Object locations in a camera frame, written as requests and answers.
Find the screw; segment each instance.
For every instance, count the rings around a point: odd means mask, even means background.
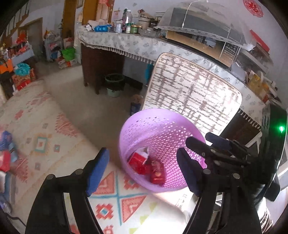
[[[48,180],[51,180],[51,179],[53,179],[54,178],[54,175],[53,174],[49,174],[47,177],[46,177],[46,179],[48,179]]]
[[[77,169],[76,171],[75,171],[75,174],[76,175],[81,175],[83,173],[83,169]]]
[[[233,174],[233,177],[234,177],[235,179],[237,179],[237,180],[240,179],[240,175],[239,175],[238,173],[234,173],[234,174]]]
[[[210,174],[211,174],[211,171],[210,171],[209,169],[205,168],[205,169],[203,170],[203,173],[206,174],[206,175],[210,175]]]

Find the purple plastic basket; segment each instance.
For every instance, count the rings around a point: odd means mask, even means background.
[[[158,108],[135,113],[125,122],[120,132],[119,155],[124,170],[139,185],[154,192],[185,188],[187,184],[176,160],[179,147],[184,147],[192,159],[206,168],[204,158],[185,146],[189,136],[205,143],[194,124],[178,113]],[[149,156],[164,164],[166,182],[162,187],[150,183],[148,176],[135,173],[127,162],[134,151],[145,146],[149,146]]]

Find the orange bag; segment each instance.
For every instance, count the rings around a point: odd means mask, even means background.
[[[13,65],[12,60],[8,59],[8,61],[2,65],[0,65],[0,74],[3,74],[4,72],[12,72],[13,71]]]

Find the staircase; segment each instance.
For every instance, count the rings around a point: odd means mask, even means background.
[[[5,43],[5,48],[12,45],[12,35],[17,31],[24,20],[29,16],[29,9],[31,5],[31,0],[29,0],[10,20],[5,31],[3,32],[0,46]]]

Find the green bag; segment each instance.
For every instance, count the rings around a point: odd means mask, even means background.
[[[63,58],[66,61],[70,61],[72,59],[75,59],[75,48],[69,47],[65,50],[62,50]]]

